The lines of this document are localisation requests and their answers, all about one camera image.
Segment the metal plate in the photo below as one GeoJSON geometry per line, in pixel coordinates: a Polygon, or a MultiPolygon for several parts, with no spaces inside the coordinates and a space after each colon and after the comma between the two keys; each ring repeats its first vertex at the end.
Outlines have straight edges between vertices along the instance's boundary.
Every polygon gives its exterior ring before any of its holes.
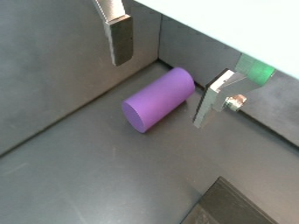
{"type": "Polygon", "coordinates": [[[124,1],[134,17],[134,56],[114,67],[90,0],[0,5],[1,154],[156,60],[161,17],[124,1]]]}
{"type": "Polygon", "coordinates": [[[218,177],[181,224],[228,223],[277,224],[238,189],[218,177]]]}

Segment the gray wall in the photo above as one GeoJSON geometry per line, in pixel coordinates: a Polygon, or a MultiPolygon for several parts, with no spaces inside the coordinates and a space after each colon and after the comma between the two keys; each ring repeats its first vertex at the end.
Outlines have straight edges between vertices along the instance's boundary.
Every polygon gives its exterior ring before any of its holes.
{"type": "MultiPolygon", "coordinates": [[[[234,70],[238,56],[229,46],[162,17],[158,58],[172,67],[184,67],[198,84],[205,86],[224,68],[234,70]]],[[[265,86],[245,94],[241,110],[299,146],[297,87],[299,80],[276,71],[265,86]]]]}
{"type": "Polygon", "coordinates": [[[134,56],[120,67],[90,0],[0,3],[0,154],[157,58],[161,16],[124,1],[134,56]]]}

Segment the screw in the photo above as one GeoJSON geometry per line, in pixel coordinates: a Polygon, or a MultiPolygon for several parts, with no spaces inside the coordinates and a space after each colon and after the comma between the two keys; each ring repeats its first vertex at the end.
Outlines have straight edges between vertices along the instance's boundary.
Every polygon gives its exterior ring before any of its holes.
{"type": "Polygon", "coordinates": [[[225,100],[225,106],[232,110],[232,111],[238,111],[240,107],[244,105],[246,100],[246,97],[241,94],[233,95],[228,97],[225,100]]]}

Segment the purple cylinder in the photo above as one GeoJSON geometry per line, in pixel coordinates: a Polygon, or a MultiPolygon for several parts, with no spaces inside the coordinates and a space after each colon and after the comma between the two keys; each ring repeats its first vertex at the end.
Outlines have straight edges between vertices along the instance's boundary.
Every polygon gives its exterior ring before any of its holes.
{"type": "Polygon", "coordinates": [[[185,101],[194,86],[188,72],[176,67],[122,101],[125,119],[144,133],[185,101]]]}

